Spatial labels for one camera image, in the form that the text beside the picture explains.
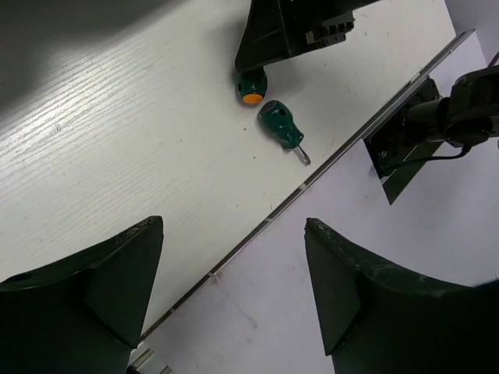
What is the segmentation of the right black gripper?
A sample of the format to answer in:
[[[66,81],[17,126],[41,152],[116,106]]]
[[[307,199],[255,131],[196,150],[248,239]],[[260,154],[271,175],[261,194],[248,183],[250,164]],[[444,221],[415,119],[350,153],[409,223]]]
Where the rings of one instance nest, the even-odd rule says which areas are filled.
[[[353,13],[376,3],[364,0],[251,1],[235,57],[238,73],[339,44],[355,26]]]

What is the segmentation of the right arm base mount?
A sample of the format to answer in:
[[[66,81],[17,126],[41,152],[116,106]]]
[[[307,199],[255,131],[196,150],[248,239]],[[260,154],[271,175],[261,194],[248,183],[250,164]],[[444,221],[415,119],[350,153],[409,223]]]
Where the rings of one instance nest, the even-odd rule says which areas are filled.
[[[440,98],[437,84],[426,78],[406,98],[399,101],[389,116],[364,140],[370,159],[390,204],[400,196],[422,166],[409,165],[390,171],[387,175],[381,169],[406,160],[430,157],[441,146],[436,143],[418,143],[412,125],[406,119],[408,110]]]

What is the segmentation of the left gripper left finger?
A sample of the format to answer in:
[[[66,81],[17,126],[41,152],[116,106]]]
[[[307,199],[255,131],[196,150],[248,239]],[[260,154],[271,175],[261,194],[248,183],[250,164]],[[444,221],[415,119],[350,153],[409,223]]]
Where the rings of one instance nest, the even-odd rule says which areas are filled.
[[[82,313],[123,346],[140,342],[161,258],[164,223],[151,216],[116,236],[1,283],[1,328],[28,323],[53,330]]]

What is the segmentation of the green screwdriver orange cap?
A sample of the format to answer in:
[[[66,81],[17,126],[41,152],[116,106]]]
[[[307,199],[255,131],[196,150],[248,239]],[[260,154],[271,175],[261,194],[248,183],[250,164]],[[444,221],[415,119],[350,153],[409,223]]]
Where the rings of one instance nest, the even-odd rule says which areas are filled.
[[[267,74],[263,68],[238,74],[236,92],[244,104],[259,104],[266,96]]]

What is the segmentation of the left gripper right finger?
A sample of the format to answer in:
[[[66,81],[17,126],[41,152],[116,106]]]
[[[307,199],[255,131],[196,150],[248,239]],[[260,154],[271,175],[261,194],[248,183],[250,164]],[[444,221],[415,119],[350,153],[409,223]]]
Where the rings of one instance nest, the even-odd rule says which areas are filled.
[[[401,351],[491,343],[498,282],[470,287],[417,273],[351,242],[317,218],[305,226],[306,258],[324,350],[357,341]]]

